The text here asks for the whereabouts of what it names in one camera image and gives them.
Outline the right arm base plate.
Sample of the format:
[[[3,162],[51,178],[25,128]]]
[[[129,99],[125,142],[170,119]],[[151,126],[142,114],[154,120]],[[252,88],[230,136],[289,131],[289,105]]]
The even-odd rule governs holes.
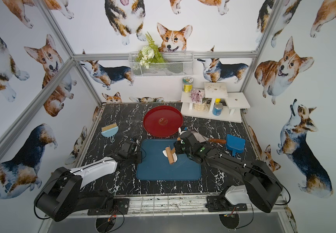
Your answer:
[[[248,210],[246,204],[232,205],[226,198],[221,196],[207,196],[206,201],[205,207],[209,212],[236,212]]]

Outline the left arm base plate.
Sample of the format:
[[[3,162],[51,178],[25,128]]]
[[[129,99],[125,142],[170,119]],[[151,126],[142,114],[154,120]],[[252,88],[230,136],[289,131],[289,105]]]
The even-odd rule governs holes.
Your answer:
[[[101,216],[117,213],[122,213],[123,215],[126,215],[128,213],[129,205],[130,199],[127,198],[108,199],[105,203],[105,206],[96,209],[89,209],[87,215]]]

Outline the metal dough scraper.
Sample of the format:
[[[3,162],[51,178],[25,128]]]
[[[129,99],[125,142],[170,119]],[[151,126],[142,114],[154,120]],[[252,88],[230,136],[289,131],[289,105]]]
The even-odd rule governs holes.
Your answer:
[[[201,135],[198,132],[195,132],[195,131],[190,131],[190,132],[195,136],[195,138],[200,143],[203,143],[203,142],[212,142],[212,143],[226,144],[226,140],[225,139],[208,138],[208,137],[205,137],[205,136]]]

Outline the teal plastic tray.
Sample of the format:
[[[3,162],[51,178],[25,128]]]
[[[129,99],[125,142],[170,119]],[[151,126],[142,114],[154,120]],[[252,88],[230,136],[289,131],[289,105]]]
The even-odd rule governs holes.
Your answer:
[[[201,165],[186,154],[178,155],[174,164],[164,156],[167,146],[173,148],[176,139],[146,139],[141,144],[142,163],[138,164],[136,177],[142,181],[196,181],[202,176]]]

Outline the wooden double roller pin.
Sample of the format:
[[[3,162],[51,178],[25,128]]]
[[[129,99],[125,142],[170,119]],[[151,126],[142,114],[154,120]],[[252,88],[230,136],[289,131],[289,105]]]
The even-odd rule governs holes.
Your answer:
[[[167,155],[168,155],[168,161],[169,161],[169,164],[172,165],[174,164],[174,161],[173,161],[173,157],[172,157],[172,154],[171,154],[171,150],[170,146],[166,147],[165,150],[167,151]]]

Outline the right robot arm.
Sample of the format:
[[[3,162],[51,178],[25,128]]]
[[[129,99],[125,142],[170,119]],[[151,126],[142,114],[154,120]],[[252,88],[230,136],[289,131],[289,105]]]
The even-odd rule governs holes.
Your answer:
[[[283,185],[265,162],[239,160],[205,142],[199,142],[190,131],[181,133],[180,141],[189,159],[233,175],[243,182],[248,198],[256,208],[265,213],[271,212]]]

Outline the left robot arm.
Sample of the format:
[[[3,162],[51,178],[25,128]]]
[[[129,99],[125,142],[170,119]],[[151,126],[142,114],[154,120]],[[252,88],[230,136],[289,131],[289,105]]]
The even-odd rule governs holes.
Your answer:
[[[87,209],[113,211],[113,196],[107,191],[81,192],[87,184],[113,174],[130,165],[142,162],[142,153],[138,150],[136,138],[123,143],[115,153],[103,159],[79,168],[56,169],[34,200],[34,210],[41,210],[46,218],[62,221],[73,212]]]

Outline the red round tray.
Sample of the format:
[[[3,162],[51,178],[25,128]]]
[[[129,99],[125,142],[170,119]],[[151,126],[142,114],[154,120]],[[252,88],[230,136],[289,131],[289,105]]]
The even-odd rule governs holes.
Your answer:
[[[174,135],[182,125],[181,112],[177,108],[167,105],[152,108],[143,118],[144,129],[150,135],[159,138]]]

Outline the light blue hand brush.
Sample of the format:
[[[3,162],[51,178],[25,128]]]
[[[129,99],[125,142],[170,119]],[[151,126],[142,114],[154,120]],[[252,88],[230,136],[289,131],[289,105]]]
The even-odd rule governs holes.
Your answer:
[[[105,138],[110,138],[111,143],[115,142],[115,135],[118,133],[118,125],[116,123],[102,127],[101,134]]]

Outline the pink flower decoration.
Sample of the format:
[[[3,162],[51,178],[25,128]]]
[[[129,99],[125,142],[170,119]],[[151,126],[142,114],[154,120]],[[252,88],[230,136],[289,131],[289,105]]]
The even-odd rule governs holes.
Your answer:
[[[200,89],[192,89],[190,98],[193,103],[202,103],[205,98],[205,91]]]

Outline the white tiered shelf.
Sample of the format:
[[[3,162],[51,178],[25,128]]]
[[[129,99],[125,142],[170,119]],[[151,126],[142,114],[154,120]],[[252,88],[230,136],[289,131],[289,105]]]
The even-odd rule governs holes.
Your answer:
[[[241,110],[249,109],[245,95],[242,92],[227,92],[225,83],[204,83],[204,88],[199,89],[205,100],[211,100],[206,104],[204,110],[195,109],[196,102],[192,101],[190,93],[182,93],[181,114],[188,117],[198,117],[241,123]]]

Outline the artificial green white flowers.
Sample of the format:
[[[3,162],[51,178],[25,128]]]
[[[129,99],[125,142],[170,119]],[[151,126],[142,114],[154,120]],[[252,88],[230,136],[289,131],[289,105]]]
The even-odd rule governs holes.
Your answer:
[[[144,46],[135,59],[142,67],[149,69],[153,64],[166,63],[163,55],[159,51],[158,46],[155,44],[152,36],[147,32],[145,34],[148,45]]]

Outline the blue can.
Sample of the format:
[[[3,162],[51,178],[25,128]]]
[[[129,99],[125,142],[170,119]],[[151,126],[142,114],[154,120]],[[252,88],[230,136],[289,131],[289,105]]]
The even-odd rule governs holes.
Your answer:
[[[215,103],[213,110],[212,110],[212,114],[215,116],[220,116],[223,110],[223,105],[222,103]]]

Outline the yellow sunflower seed can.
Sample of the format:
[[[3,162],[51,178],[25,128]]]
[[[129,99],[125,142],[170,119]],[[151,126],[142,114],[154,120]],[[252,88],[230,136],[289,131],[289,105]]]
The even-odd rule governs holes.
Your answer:
[[[193,78],[192,77],[184,77],[182,79],[183,83],[183,92],[184,93],[190,93],[193,88]]]

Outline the white dough piece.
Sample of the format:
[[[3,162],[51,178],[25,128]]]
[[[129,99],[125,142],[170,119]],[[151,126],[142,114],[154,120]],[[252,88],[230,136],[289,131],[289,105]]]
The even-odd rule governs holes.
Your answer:
[[[163,154],[164,154],[165,157],[168,157],[166,150],[163,150]],[[177,161],[176,150],[172,149],[171,154],[172,154],[172,157],[173,157],[173,161],[176,162]]]

